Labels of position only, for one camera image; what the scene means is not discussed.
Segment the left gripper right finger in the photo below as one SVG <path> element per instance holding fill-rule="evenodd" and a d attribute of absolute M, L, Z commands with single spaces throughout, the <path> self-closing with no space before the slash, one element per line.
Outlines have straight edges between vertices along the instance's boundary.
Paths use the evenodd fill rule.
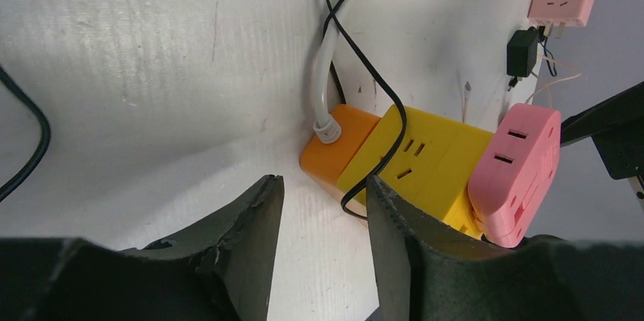
<path fill-rule="evenodd" d="M 368 180 L 368 230 L 385 320 L 641 320 L 643 245 L 471 238 Z"/>

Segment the yellow cube socket adapter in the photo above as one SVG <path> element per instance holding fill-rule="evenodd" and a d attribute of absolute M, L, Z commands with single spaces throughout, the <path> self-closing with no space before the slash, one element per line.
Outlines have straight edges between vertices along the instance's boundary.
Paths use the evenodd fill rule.
<path fill-rule="evenodd" d="M 400 148 L 378 176 L 412 205 L 480 239 L 467 184 L 493 134 L 411 107 L 406 108 L 406 116 Z M 400 129 L 401 118 L 393 105 L 339 176 L 339 190 L 346 192 L 363 179 L 390 149 Z"/>

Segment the orange power strip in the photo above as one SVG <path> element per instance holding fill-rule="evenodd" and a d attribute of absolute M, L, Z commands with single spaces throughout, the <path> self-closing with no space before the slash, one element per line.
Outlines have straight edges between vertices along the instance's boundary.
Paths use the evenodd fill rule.
<path fill-rule="evenodd" d="M 332 117 L 342 128 L 339 139 L 325 144 L 314 135 L 304 148 L 299 164 L 305 174 L 339 201 L 345 194 L 344 190 L 337 187 L 339 177 L 376 127 L 380 117 L 346 104 L 338 105 L 332 111 Z"/>

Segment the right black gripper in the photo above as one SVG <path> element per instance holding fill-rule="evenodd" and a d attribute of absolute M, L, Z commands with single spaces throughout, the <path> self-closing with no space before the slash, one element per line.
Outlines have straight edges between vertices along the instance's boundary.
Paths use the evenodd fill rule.
<path fill-rule="evenodd" d="M 643 83 L 561 124 L 562 147 L 591 138 L 614 180 L 643 178 Z"/>

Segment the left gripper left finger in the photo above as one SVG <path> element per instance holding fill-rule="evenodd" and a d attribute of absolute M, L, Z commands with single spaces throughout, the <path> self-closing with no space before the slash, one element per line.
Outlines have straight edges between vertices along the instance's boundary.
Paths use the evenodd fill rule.
<path fill-rule="evenodd" d="M 83 238 L 1 241 L 3 320 L 264 320 L 284 180 L 265 175 L 236 200 L 144 248 Z"/>

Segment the pink plug adapter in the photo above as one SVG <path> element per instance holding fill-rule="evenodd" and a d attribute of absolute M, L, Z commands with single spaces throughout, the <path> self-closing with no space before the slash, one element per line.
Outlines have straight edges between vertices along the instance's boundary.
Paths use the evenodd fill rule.
<path fill-rule="evenodd" d="M 468 183 L 477 226 L 505 248 L 525 236 L 560 158 L 561 114 L 525 103 L 510 108 Z"/>

